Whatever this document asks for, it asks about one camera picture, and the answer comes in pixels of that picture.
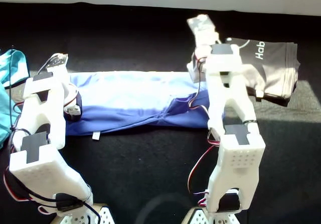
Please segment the black carpet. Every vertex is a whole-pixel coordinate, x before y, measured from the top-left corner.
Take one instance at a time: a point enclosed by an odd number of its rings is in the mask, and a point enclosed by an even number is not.
[[[320,17],[87,4],[0,4],[0,10],[2,52],[14,44],[31,71],[55,52],[69,53],[69,71],[186,71],[194,48],[186,19],[199,13],[210,15],[221,39],[296,42],[301,67],[289,106],[254,103],[266,150],[251,208],[238,216],[241,224],[319,223]],[[228,111],[226,122],[235,121]],[[197,201],[188,195],[186,180],[208,148],[205,136],[206,130],[145,126],[102,135],[98,142],[91,136],[67,137],[61,154],[91,185],[95,202],[110,205],[117,224],[141,224],[147,213],[144,223],[177,224]],[[194,191],[206,188],[216,160],[214,150],[201,163]],[[2,172],[6,148],[0,162]],[[31,203],[14,202],[2,180],[0,197],[1,223],[53,218]]]

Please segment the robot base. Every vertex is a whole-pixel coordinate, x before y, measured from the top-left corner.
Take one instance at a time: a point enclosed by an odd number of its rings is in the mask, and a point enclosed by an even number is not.
[[[115,224],[109,208],[105,204],[93,204],[92,207],[99,213],[101,224]],[[94,221],[89,222],[85,216],[57,216],[51,224],[97,224],[98,218],[94,215]]]
[[[209,219],[206,208],[194,207],[189,210],[181,224],[240,224],[234,214],[223,214]]]

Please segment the teal fabric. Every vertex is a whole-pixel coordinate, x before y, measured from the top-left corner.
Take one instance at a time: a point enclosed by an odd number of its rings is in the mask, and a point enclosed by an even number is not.
[[[9,96],[5,87],[9,86],[9,63],[11,59],[11,84],[18,83],[29,77],[26,57],[21,51],[8,50],[0,55],[0,149],[10,135]],[[13,111],[14,102],[11,101],[12,121],[16,121],[18,114]]]
[[[0,81],[4,87],[9,87],[9,61],[11,58],[11,84],[18,83],[29,77],[26,57],[23,52],[10,49],[0,55]]]
[[[12,121],[16,121],[18,114],[13,111],[14,102],[11,100]],[[10,135],[10,111],[9,111],[9,96],[5,91],[5,87],[0,83],[0,149],[4,145],[4,141]]]

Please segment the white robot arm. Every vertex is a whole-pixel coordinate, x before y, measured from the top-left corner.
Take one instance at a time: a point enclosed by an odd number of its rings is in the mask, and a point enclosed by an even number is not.
[[[82,114],[81,96],[70,83],[67,59],[67,54],[54,54],[44,65],[47,72],[27,79],[24,107],[11,136],[16,152],[11,153],[7,171],[29,194],[27,200],[39,204],[41,213],[65,216],[62,223],[82,219],[81,223],[98,223],[106,215],[95,212],[91,188],[58,151],[65,146],[65,118],[76,121]],[[13,195],[5,175],[4,182]]]
[[[241,73],[239,47],[221,44],[207,15],[188,19],[188,24],[195,35],[196,50],[187,67],[193,82],[207,83],[208,129],[220,141],[204,204],[210,224],[214,220],[215,223],[238,223],[234,214],[251,204],[265,143]],[[235,110],[242,125],[223,126],[226,105]]]

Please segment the blue fabric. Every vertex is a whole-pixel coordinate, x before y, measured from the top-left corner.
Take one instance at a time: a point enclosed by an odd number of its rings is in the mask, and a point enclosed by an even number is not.
[[[9,96],[5,87],[9,86],[9,62],[11,58],[11,84],[18,83],[29,77],[25,55],[21,51],[8,50],[0,55],[0,149],[10,135]],[[16,121],[18,114],[13,111],[14,102],[11,101],[12,121]]]
[[[71,73],[82,97],[80,121],[67,123],[68,135],[91,135],[140,125],[206,128],[207,116],[190,110],[189,100],[198,84],[187,72]],[[194,104],[209,106],[205,84]]]
[[[9,61],[11,58],[11,84],[29,77],[25,55],[18,50],[8,50],[0,55],[0,81],[4,87],[9,86]]]

